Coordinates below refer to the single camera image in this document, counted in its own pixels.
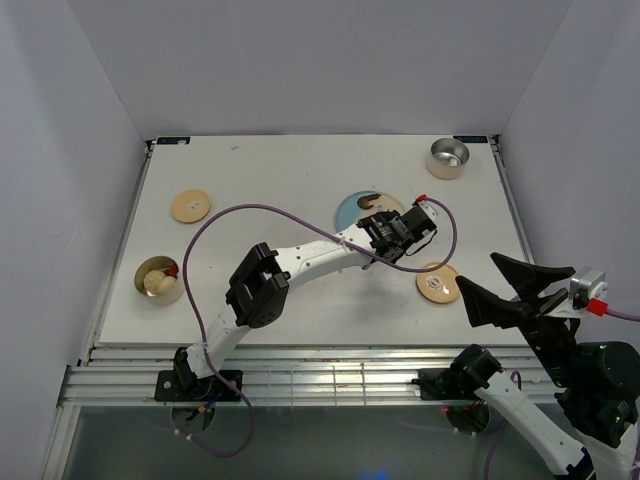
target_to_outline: white tabletop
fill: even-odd
[[[188,145],[157,145],[117,273],[100,342],[108,345],[187,345],[199,340],[186,295],[156,307],[135,290],[133,277],[147,258],[167,255],[182,263],[202,222],[180,224],[170,215],[174,197],[189,189],[209,194],[213,213],[240,203],[288,210],[334,232],[340,202],[360,190],[377,190],[406,207],[422,193],[447,204],[458,223],[459,243],[450,261],[458,272],[504,298],[513,290],[489,254],[522,259],[500,177],[488,144],[467,145],[471,157],[455,180],[433,177],[425,166],[438,136],[326,135],[191,137]],[[418,255],[400,260],[421,267],[449,249],[444,212],[438,235]],[[189,279],[201,312],[213,321],[228,280],[256,243],[290,247],[316,240],[303,227],[264,211],[234,212],[201,237]],[[462,299],[436,305],[423,298],[415,275],[374,265],[311,282],[291,294],[272,325],[254,330],[254,345],[522,345],[517,329],[471,328]]]

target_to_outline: glass panel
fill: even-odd
[[[547,413],[567,424],[557,408]],[[64,478],[480,479],[495,435],[471,438],[399,423],[451,428],[436,407],[262,408],[256,416],[254,441],[242,454],[223,460],[147,425],[170,427],[169,408],[83,408]],[[218,408],[201,436],[231,449],[243,440],[247,423],[245,409]],[[511,427],[491,465],[492,480],[552,478]]]

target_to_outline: white wall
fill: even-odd
[[[501,132],[570,0],[68,0],[145,139]]]
[[[605,269],[612,308],[640,314],[640,4],[575,0],[504,131],[538,263]],[[583,339],[640,347],[640,326],[590,319]]]
[[[0,477],[34,479],[144,144],[64,0],[0,1]]]

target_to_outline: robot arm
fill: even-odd
[[[443,387],[454,385],[458,398],[484,399],[536,448],[555,475],[590,479],[595,471],[601,480],[628,480],[638,433],[640,356],[623,342],[575,341],[587,311],[596,315],[606,311],[604,273],[538,267],[497,253],[492,259],[518,297],[506,301],[458,277],[469,321],[474,327],[491,323],[522,332],[551,380],[565,389],[556,398],[584,447],[517,391],[500,364],[477,345],[454,360],[446,382],[419,374],[416,383],[429,382],[429,392],[440,388],[445,395]],[[551,283],[566,279],[569,291],[539,296]]]
[[[190,346],[182,363],[186,360],[188,370],[197,378],[211,376],[203,347],[219,369],[247,333],[280,317],[293,290],[324,275],[349,267],[367,269],[374,263],[371,257],[340,242],[395,263],[412,245],[436,231],[436,217],[423,196],[404,215],[377,212],[358,221],[336,234],[337,243],[320,240],[276,250],[266,243],[254,246],[229,280],[226,303],[207,330],[207,345]],[[187,371],[181,377],[191,379],[192,375]]]

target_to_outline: small bowl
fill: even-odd
[[[176,278],[176,283],[173,284],[169,291],[162,295],[158,295],[151,293],[145,288],[144,277],[147,273],[152,270],[164,270],[174,265],[178,266],[178,277]],[[138,270],[136,270],[136,274],[133,278],[133,284],[135,285],[136,290],[138,290],[138,292],[140,292],[140,294],[142,294],[149,303],[160,307],[175,302],[184,293],[184,281],[182,279],[182,272],[180,272],[180,266],[174,259],[165,256],[151,257],[150,259],[145,260],[142,265],[138,267]]]
[[[431,145],[427,168],[438,178],[451,180],[462,174],[469,161],[469,149],[454,138],[441,138]]]

